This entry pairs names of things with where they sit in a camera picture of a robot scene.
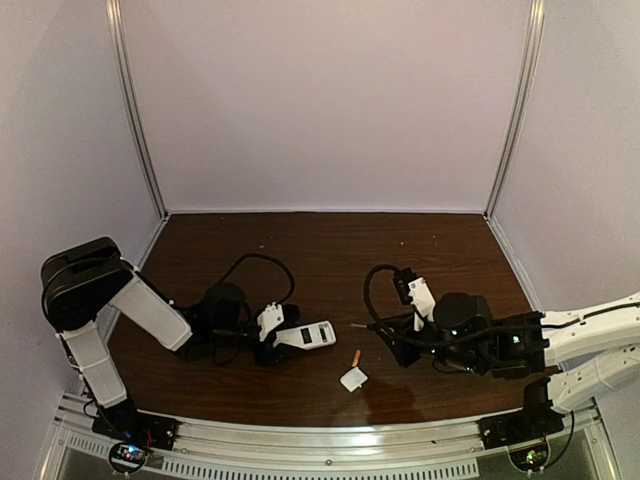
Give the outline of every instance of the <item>robotic arm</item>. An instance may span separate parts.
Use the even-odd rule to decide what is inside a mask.
[[[393,273],[400,300],[413,314],[400,319],[377,314],[369,285],[382,271]],[[447,293],[436,302],[424,278],[411,269],[381,265],[365,280],[364,300],[373,330],[404,367],[430,356],[459,371],[515,379],[602,352],[578,368],[530,384],[521,411],[483,418],[485,448],[561,431],[564,415],[640,371],[640,293],[580,310],[494,319],[482,296]]]
[[[291,355],[335,343],[329,322],[297,326],[294,305],[269,305],[255,320],[244,292],[219,282],[202,301],[176,308],[100,238],[47,259],[41,270],[42,309],[91,389],[100,414],[93,429],[139,448],[171,449],[176,421],[138,412],[100,337],[95,318],[115,307],[185,361],[215,355],[218,347],[252,349],[255,363],[270,365]]]

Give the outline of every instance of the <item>metal vent grille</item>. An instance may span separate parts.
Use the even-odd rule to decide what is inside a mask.
[[[463,480],[479,476],[478,464],[475,459],[412,468],[411,471],[402,473],[368,475],[316,474],[314,476],[301,475],[297,472],[269,475],[167,458],[165,458],[161,470],[165,474],[189,480]]]
[[[106,439],[93,438],[72,432],[68,438],[68,447],[74,450],[105,458],[111,448]],[[401,468],[371,472],[335,472],[318,474],[318,472],[264,471],[235,467],[221,467],[202,461],[184,459],[173,456],[171,452],[162,452],[162,456],[154,457],[162,463],[145,467],[145,470],[160,471],[173,478],[185,480],[464,480],[480,476],[478,463],[474,458],[447,462],[424,467]]]

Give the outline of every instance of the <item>wood grain surface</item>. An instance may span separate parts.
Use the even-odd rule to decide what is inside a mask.
[[[297,282],[291,303],[300,306],[302,323],[331,320],[336,345],[268,368],[254,366],[250,352],[226,367],[210,359],[186,364],[121,320],[110,348],[140,408],[226,422],[328,427],[443,420],[521,406],[522,389],[533,378],[443,375],[427,359],[403,369],[375,334],[350,326],[371,321],[362,282],[379,263],[412,267],[436,299],[462,291],[485,295],[496,317],[528,311],[480,215],[174,215],[144,273],[169,298],[189,305],[247,252],[273,255],[289,266]],[[259,260],[246,262],[230,280],[247,292],[254,311],[287,289],[278,268]],[[406,311],[389,275],[377,278],[373,296],[383,315]],[[360,368],[369,381],[350,394],[339,379],[356,349],[362,350]]]

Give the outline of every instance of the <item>white wall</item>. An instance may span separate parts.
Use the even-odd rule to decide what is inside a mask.
[[[100,235],[139,258],[158,221],[124,113],[104,1],[1,5],[0,476],[27,479],[74,377],[40,313],[43,260]]]
[[[171,211],[482,211],[527,0],[133,0]]]
[[[549,1],[533,92],[497,220],[542,307],[640,290],[640,9]],[[640,381],[599,400],[629,479]]]

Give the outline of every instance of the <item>vertical metal post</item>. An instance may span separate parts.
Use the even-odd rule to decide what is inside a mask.
[[[127,45],[124,37],[124,27],[122,25],[119,0],[107,0],[107,14],[109,19],[109,29],[111,31],[111,40],[113,41],[113,49],[116,57],[116,66],[120,76],[120,86],[122,87],[122,95],[127,111],[129,126],[131,127],[133,143],[136,146],[138,159],[140,160],[140,166],[142,167],[142,173],[144,175],[149,194],[151,195],[151,201],[153,202],[156,215],[158,218],[164,219],[167,216],[167,209],[165,208],[160,187],[158,186],[158,179],[156,178],[156,174],[153,170],[153,164],[151,163],[151,157],[149,155],[149,148],[142,128],[142,120],[138,109],[135,90],[133,88],[131,69],[129,67],[129,57],[127,55]]]
[[[535,75],[536,65],[538,64],[538,56],[540,54],[540,43],[542,40],[542,30],[544,26],[544,0],[532,0],[531,10],[529,14],[529,23],[527,25],[527,37],[524,45],[524,54],[522,56],[522,66],[520,68],[520,78],[518,80],[518,90],[513,104],[511,113],[511,121],[507,130],[507,137],[502,149],[500,164],[496,173],[496,178],[491,189],[489,202],[485,210],[485,217],[490,220],[495,214],[500,194],[504,187],[504,182],[509,172],[511,160],[516,150],[518,136],[524,121],[525,107],[533,78]]]

